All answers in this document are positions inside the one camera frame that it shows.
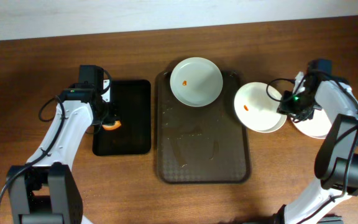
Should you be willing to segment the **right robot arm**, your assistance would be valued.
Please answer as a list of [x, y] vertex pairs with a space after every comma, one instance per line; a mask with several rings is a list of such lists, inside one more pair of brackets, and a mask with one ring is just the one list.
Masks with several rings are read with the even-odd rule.
[[314, 179], [301, 195], [277, 213], [257, 223], [342, 223], [330, 211], [358, 196], [358, 101], [345, 78], [332, 74], [332, 62], [318, 58], [306, 73], [291, 80], [292, 91], [278, 100], [277, 112], [299, 123], [324, 110], [331, 123], [314, 162]]

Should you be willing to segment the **pink white plate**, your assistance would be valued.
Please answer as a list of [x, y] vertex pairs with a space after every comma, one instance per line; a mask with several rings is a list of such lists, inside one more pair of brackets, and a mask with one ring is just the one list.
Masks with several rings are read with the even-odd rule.
[[315, 110], [312, 119], [292, 123], [301, 133], [315, 139], [325, 139], [332, 126], [325, 110]]

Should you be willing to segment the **cream plate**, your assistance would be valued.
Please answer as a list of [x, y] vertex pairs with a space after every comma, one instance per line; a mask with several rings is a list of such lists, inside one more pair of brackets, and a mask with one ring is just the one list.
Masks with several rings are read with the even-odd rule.
[[251, 82], [238, 89], [234, 97], [234, 111], [239, 121], [247, 128], [259, 133], [279, 130], [287, 116], [277, 112], [279, 102], [271, 99], [267, 84]]

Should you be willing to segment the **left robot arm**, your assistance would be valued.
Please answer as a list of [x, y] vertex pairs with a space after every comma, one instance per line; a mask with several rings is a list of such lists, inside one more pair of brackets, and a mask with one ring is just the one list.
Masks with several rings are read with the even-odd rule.
[[89, 223], [72, 167], [86, 130], [117, 128], [112, 82], [75, 83], [56, 101], [56, 113], [36, 151], [21, 166], [12, 166], [1, 192], [9, 194], [14, 223]]

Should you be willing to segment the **green orange sponge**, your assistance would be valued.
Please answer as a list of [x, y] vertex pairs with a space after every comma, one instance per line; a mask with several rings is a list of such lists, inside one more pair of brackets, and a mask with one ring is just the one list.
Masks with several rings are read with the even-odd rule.
[[111, 124], [103, 124], [102, 127], [104, 130], [113, 131], [113, 130], [121, 127], [121, 122], [115, 121], [114, 123], [111, 123]]

